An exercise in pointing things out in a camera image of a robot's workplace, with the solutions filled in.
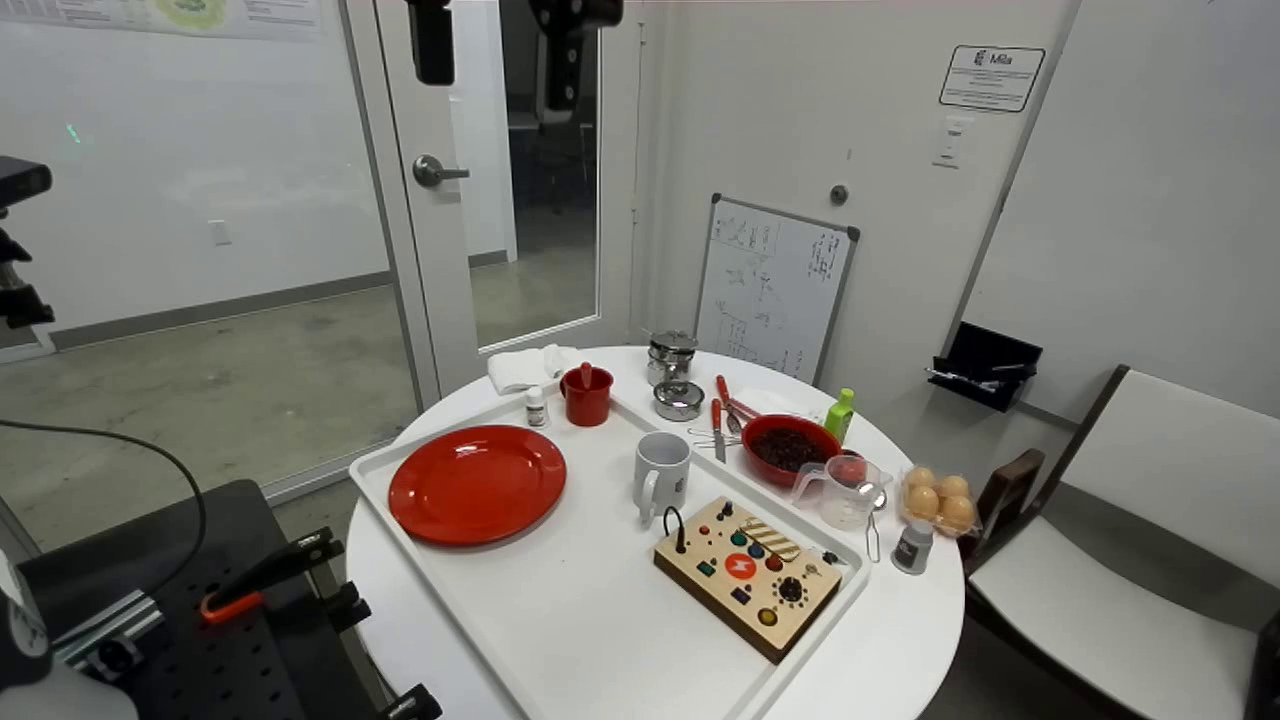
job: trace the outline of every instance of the egg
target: egg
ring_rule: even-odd
[[[934,487],[932,487],[932,484],[906,487],[906,514],[912,514],[917,519],[934,519],[934,514],[941,514]]]
[[[941,492],[944,492],[944,497],[966,497],[966,481],[963,481],[963,475],[944,475],[944,481],[941,481]]]
[[[917,487],[917,484],[934,484],[934,475],[932,475],[932,467],[924,467],[924,464],[917,464],[912,471],[906,471],[906,487]]]
[[[958,536],[971,534],[977,509],[966,497],[947,497],[944,500],[944,523],[955,527]]]

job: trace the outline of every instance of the salt shaker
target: salt shaker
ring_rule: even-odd
[[[932,548],[932,523],[906,519],[903,536],[891,548],[891,565],[920,576]]]

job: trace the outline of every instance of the red mug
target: red mug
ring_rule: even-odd
[[[602,367],[578,363],[560,375],[569,426],[593,429],[608,420],[613,375]]]

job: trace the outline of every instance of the red bowl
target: red bowl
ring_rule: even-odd
[[[757,418],[743,429],[747,467],[775,487],[794,487],[804,464],[839,452],[837,435],[804,418]]]

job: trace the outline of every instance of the door handle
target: door handle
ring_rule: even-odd
[[[469,167],[442,167],[434,157],[420,157],[415,164],[412,164],[412,181],[420,183],[420,190],[438,190],[442,181],[464,181],[464,177],[471,177]]]

